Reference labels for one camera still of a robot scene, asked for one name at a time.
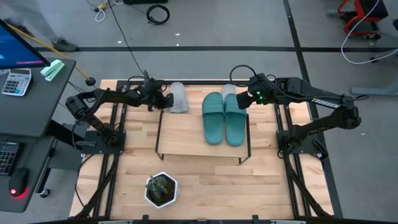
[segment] cable coil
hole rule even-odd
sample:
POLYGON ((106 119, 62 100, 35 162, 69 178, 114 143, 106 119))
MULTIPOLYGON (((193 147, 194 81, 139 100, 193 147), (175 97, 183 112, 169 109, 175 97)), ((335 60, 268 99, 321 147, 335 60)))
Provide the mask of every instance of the cable coil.
POLYGON ((167 9, 165 6, 162 6, 162 5, 160 5, 160 4, 157 4, 157 5, 153 5, 153 6, 151 6, 151 7, 148 8, 148 10, 147 10, 147 12, 146 12, 146 16, 147 16, 148 22, 150 22, 151 24, 153 24, 153 25, 161 25, 161 24, 166 23, 166 22, 170 19, 170 11, 169 11, 169 9, 167 9), (154 9, 156 9, 156 8, 161 8, 161 9, 163 9, 163 10, 167 13, 167 17, 166 17, 165 20, 163 20, 163 21, 157 21, 157 20, 155 20, 152 16, 150 16, 150 12, 152 12, 152 10, 154 10, 154 9))

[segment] monitor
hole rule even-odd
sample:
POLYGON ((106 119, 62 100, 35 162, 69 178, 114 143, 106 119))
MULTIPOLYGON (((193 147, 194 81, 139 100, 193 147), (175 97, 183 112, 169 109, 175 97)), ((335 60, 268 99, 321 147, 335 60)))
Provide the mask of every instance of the monitor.
POLYGON ((49 65, 48 60, 0 19, 0 70, 49 65))

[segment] wooden platform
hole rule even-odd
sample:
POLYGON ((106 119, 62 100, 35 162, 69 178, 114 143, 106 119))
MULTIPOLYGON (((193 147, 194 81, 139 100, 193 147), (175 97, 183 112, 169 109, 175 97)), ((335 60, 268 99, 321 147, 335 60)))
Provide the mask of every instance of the wooden platform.
POLYGON ((249 154, 246 139, 239 147, 230 146, 225 139, 218 145, 207 144, 202 115, 191 113, 163 114, 158 153, 243 159, 249 154))
MULTIPOLYGON (((116 82, 103 80, 101 88, 115 89, 116 82)), ((187 86, 190 112, 201 114, 204 97, 221 89, 215 85, 187 86)), ((244 88, 238 88, 237 92, 241 91, 244 88)), ((109 121, 111 108, 112 104, 106 103, 96 115, 109 121)), ((291 104, 290 110, 295 124, 310 121, 305 103, 291 104)), ((126 150, 119 161, 111 218, 141 219, 144 214, 150 219, 251 219, 255 214, 261 219, 292 218, 284 163, 277 157, 274 106, 253 105, 248 113, 252 158, 239 166, 237 159, 227 157, 167 155, 160 161, 154 152, 159 112, 149 113, 146 106, 129 107, 126 150), (148 176, 161 171, 178 180, 181 193, 173 205, 158 210, 144 199, 144 191, 148 176)), ((307 188, 327 212, 333 213, 321 162, 309 155, 300 158, 307 188)), ((77 189, 84 203, 96 190, 101 161, 102 156, 95 155, 81 168, 77 189)), ((298 190, 297 195, 303 215, 298 190)), ((70 215, 81 208, 75 195, 70 215)))

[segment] white cable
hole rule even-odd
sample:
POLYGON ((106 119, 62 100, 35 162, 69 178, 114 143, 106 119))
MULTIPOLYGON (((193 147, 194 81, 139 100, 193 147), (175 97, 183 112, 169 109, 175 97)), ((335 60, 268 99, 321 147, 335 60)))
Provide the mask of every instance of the white cable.
POLYGON ((122 3, 116 3, 116 0, 113 0, 113 3, 114 3, 114 4, 124 4, 124 2, 122 2, 122 3))
POLYGON ((375 3, 375 5, 373 6, 373 8, 369 11, 369 13, 368 13, 363 19, 361 19, 361 20, 354 26, 354 28, 351 29, 351 31, 350 31, 349 34, 347 35, 346 39, 344 40, 343 45, 341 45, 341 53, 343 54, 344 58, 345 58, 349 63, 353 63, 353 64, 355 64, 355 65, 363 65, 363 64, 370 63, 370 62, 374 62, 374 61, 377 61, 377 60, 380 60, 380 59, 383 59, 383 58, 386 58, 386 57, 390 57, 391 55, 394 55, 395 53, 398 52, 398 49, 396 49, 395 51, 393 51, 393 53, 387 54, 387 55, 385 55, 385 56, 383 56, 383 57, 375 58, 375 59, 370 60, 370 61, 367 61, 367 62, 353 62, 353 61, 351 61, 350 59, 348 59, 347 56, 344 54, 343 47, 344 47, 344 45, 346 44, 346 42, 347 42, 348 38, 350 37, 351 33, 355 30, 355 28, 356 28, 362 21, 364 21, 364 20, 373 12, 373 10, 376 8, 376 6, 379 4, 379 2, 380 2, 380 0, 378 0, 378 1, 375 3))
POLYGON ((104 10, 102 10, 102 9, 98 9, 98 10, 99 11, 97 12, 97 15, 95 16, 95 21, 96 22, 102 22, 102 21, 104 21, 106 14, 105 14, 104 10), (102 19, 98 20, 98 16, 101 14, 101 12, 104 14, 104 17, 102 17, 102 19))

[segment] white hexagonal pot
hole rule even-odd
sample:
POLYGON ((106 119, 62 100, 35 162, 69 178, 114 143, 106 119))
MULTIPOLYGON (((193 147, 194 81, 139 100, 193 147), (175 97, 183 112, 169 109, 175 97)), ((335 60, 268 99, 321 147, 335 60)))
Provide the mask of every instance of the white hexagonal pot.
POLYGON ((149 193, 148 193, 148 188, 145 188, 145 199, 146 199, 149 203, 151 203, 154 207, 156 207, 156 208, 163 208, 164 206, 173 204, 173 203, 175 202, 175 200, 177 199, 177 196, 178 196, 179 193, 180 193, 180 189, 178 188, 178 182, 177 182, 173 177, 171 177, 171 176, 169 176, 168 174, 166 174, 165 172, 160 172, 160 173, 158 173, 158 174, 156 174, 156 175, 153 175, 153 177, 155 178, 155 177, 158 177, 158 176, 160 176, 160 175, 164 175, 164 176, 166 176, 167 178, 169 178, 170 180, 174 181, 174 197, 173 197, 173 199, 172 199, 171 201, 169 201, 169 202, 166 202, 166 203, 164 203, 164 204, 162 204, 162 205, 157 205, 156 203, 154 203, 154 202, 150 199, 149 193))

